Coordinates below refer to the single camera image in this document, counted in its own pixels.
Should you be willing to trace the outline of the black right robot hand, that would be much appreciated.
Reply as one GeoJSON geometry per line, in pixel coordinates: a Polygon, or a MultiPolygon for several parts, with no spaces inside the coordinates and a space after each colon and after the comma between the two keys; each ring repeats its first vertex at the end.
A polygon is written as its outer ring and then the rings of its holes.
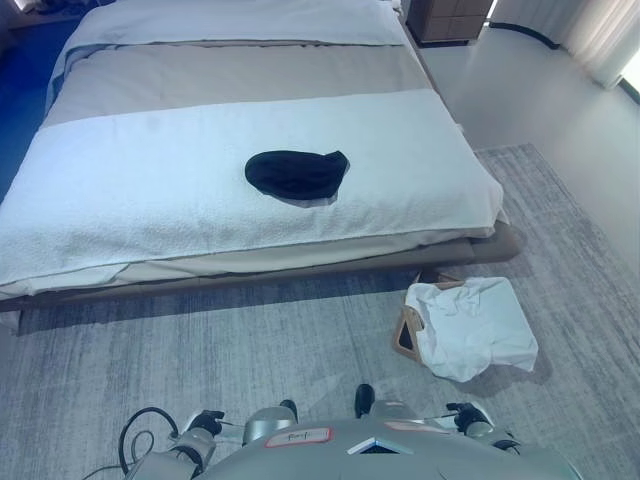
{"type": "Polygon", "coordinates": [[[471,402],[450,402],[446,404],[446,408],[454,413],[454,424],[461,433],[466,433],[474,423],[486,422],[484,414],[471,402]]]}

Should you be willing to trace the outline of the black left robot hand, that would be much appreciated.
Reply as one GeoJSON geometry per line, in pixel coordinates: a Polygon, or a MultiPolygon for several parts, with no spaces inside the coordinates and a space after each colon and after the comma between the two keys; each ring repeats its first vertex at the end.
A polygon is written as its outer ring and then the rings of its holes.
{"type": "Polygon", "coordinates": [[[196,428],[203,429],[210,433],[213,437],[222,431],[222,420],[225,413],[217,410],[202,410],[197,413],[189,422],[187,430],[191,431],[196,428]]]}

